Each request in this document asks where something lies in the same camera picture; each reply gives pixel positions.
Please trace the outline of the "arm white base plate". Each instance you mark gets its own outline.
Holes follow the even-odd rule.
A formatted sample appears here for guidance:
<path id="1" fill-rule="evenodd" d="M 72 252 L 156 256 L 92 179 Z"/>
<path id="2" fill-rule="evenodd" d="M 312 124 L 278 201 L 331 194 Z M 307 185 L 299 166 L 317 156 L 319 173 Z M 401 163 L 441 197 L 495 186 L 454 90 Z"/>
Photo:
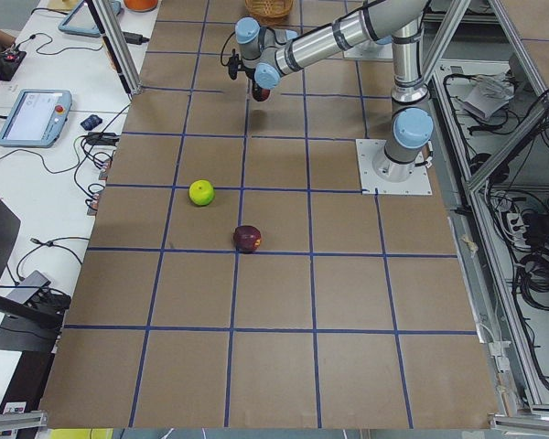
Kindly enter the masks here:
<path id="1" fill-rule="evenodd" d="M 344 59 L 390 62 L 393 60 L 391 36 L 378 41 L 367 40 L 343 52 Z"/>
<path id="2" fill-rule="evenodd" d="M 431 196 L 428 169 L 433 149 L 427 155 L 419 151 L 414 162 L 397 164 L 385 154 L 383 139 L 356 139 L 358 169 L 363 195 Z"/>

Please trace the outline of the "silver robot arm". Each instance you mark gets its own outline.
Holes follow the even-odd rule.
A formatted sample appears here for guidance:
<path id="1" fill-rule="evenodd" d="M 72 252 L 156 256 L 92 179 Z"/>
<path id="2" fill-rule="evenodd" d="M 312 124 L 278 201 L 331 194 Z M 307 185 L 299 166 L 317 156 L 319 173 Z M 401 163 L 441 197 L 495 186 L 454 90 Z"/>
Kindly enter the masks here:
<path id="1" fill-rule="evenodd" d="M 232 79 L 244 73 L 251 82 L 253 98 L 262 102 L 286 75 L 366 41 L 390 39 L 392 129 L 372 166 L 380 178 L 404 182 L 412 175 L 416 158 L 434 130 L 425 105 L 428 89 L 423 72 L 422 19 L 426 8 L 425 1 L 366 1 L 345 16 L 302 35 L 244 17 L 233 32 L 238 47 L 224 65 Z"/>

